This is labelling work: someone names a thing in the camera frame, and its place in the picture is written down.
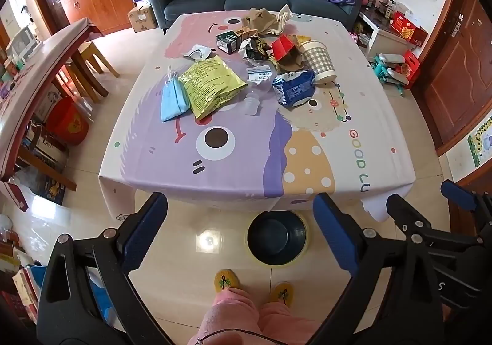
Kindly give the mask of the yellow-green plastic bag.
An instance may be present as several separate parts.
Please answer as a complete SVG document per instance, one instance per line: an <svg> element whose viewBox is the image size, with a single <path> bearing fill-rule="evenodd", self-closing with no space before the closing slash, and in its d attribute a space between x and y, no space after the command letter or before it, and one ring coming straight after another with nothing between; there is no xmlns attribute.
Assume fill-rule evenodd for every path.
<svg viewBox="0 0 492 345"><path fill-rule="evenodd" d="M197 120L221 108L247 86L219 56L195 62L178 80Z"/></svg>

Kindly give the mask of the clear plastic bottle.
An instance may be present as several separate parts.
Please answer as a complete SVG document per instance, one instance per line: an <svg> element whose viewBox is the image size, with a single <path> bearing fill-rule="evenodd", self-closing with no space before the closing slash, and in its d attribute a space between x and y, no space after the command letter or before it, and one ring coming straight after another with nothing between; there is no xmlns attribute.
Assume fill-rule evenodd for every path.
<svg viewBox="0 0 492 345"><path fill-rule="evenodd" d="M259 109L259 96L254 92L248 92L244 98L244 113L245 115L254 116Z"/></svg>

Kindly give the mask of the left yellow slipper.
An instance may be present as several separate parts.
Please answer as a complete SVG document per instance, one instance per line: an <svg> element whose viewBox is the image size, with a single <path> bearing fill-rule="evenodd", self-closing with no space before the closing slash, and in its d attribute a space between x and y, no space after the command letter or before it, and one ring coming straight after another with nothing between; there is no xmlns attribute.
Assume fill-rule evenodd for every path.
<svg viewBox="0 0 492 345"><path fill-rule="evenodd" d="M213 281L216 293L222 292L228 288L240 288L240 282L237 275L231 269L222 269L216 273Z"/></svg>

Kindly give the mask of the silver foil wrapper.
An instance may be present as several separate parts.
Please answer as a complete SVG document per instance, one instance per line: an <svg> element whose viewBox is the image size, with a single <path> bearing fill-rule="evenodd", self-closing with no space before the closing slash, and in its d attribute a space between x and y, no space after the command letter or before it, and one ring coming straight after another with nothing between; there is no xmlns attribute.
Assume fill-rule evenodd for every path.
<svg viewBox="0 0 492 345"><path fill-rule="evenodd" d="M184 57L191 61L205 61L211 54L211 48L205 45L194 45L190 51L184 54Z"/></svg>

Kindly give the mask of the brown kraft small box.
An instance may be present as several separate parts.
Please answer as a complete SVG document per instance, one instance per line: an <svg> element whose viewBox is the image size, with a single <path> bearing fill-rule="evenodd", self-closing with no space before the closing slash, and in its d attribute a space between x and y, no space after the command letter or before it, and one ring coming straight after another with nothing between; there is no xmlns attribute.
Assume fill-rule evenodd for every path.
<svg viewBox="0 0 492 345"><path fill-rule="evenodd" d="M244 26L238 30L235 30L234 33L240 41L245 41L252 36L256 36L258 31Z"/></svg>

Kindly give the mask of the black gold snack bag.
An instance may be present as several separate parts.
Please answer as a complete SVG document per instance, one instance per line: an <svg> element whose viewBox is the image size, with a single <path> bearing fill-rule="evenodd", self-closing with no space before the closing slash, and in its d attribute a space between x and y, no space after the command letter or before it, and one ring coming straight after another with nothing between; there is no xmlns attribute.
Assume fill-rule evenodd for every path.
<svg viewBox="0 0 492 345"><path fill-rule="evenodd" d="M267 61L272 53L271 46L258 36L247 38L239 47L239 54L245 60Z"/></svg>

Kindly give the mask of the white label wrapper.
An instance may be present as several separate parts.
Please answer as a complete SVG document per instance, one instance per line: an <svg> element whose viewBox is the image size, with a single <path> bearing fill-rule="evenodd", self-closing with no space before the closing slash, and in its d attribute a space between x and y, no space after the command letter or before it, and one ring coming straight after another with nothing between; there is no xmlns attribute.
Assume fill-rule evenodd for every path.
<svg viewBox="0 0 492 345"><path fill-rule="evenodd" d="M247 68L248 83L260 85L265 81L269 81L273 72L269 65L261 65Z"/></svg>

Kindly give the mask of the yellow cracker packet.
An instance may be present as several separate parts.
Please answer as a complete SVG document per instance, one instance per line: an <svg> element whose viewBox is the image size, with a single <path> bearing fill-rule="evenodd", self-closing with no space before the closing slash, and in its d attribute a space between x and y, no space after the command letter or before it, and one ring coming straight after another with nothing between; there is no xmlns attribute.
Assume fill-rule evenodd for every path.
<svg viewBox="0 0 492 345"><path fill-rule="evenodd" d="M312 40L310 36L306 36L306 35L289 35L288 37L295 45L302 45L303 43Z"/></svg>

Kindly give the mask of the cream tissue paper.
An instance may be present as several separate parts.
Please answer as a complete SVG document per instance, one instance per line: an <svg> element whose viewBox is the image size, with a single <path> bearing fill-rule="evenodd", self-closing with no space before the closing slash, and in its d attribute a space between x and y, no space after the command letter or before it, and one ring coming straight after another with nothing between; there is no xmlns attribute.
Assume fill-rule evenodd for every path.
<svg viewBox="0 0 492 345"><path fill-rule="evenodd" d="M288 4L285 4L281 10L274 14L273 12L268 13L268 24L265 29L265 35L282 35L284 32L287 22L293 17L292 11L290 10Z"/></svg>

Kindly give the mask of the blue face mask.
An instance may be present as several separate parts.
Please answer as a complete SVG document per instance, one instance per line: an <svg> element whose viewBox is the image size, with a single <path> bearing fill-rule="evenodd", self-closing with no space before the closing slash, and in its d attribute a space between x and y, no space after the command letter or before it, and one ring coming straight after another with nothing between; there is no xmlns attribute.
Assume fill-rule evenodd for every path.
<svg viewBox="0 0 492 345"><path fill-rule="evenodd" d="M169 66L161 94L160 119L163 122L175 119L189 109L190 102L184 85L178 79L178 73Z"/></svg>

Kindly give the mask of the blue snack wrapper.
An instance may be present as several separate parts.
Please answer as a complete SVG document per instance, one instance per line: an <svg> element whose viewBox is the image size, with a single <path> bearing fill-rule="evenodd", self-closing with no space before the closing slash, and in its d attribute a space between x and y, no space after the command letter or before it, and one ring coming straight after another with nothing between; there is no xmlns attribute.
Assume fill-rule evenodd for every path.
<svg viewBox="0 0 492 345"><path fill-rule="evenodd" d="M279 104L294 108L308 102L315 92L315 74L312 70L299 70L277 75L272 83Z"/></svg>

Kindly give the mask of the checkered paper cup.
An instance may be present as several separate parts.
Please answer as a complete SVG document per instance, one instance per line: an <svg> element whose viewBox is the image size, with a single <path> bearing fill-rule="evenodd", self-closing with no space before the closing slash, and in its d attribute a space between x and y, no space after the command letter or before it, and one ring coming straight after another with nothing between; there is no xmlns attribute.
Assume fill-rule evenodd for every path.
<svg viewBox="0 0 492 345"><path fill-rule="evenodd" d="M316 84L328 84L336 80L334 64L324 43L305 41L299 46L299 50L306 66L314 72Z"/></svg>

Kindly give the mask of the cardboard box on floor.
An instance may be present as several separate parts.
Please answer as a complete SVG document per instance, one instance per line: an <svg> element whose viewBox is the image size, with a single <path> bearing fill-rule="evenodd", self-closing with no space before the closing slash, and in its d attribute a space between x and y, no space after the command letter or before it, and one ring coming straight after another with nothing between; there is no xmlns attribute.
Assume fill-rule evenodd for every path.
<svg viewBox="0 0 492 345"><path fill-rule="evenodd" d="M150 4L135 6L129 11L128 18L133 31L136 33L158 28L158 23Z"/></svg>

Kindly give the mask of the dark green small box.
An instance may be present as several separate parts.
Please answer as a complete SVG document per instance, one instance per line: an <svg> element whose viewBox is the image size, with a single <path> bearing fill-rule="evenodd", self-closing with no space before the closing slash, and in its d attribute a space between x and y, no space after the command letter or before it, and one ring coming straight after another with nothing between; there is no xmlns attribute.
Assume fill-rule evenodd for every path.
<svg viewBox="0 0 492 345"><path fill-rule="evenodd" d="M216 35L216 46L222 52L232 55L239 50L242 43L241 37L233 30Z"/></svg>

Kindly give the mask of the red paper bag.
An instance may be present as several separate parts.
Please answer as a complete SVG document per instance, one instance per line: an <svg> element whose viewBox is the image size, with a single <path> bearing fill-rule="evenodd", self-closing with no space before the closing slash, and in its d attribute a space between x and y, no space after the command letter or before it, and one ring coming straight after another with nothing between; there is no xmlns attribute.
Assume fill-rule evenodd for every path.
<svg viewBox="0 0 492 345"><path fill-rule="evenodd" d="M304 63L294 36L280 35L271 44L279 72L287 73L302 70Z"/></svg>

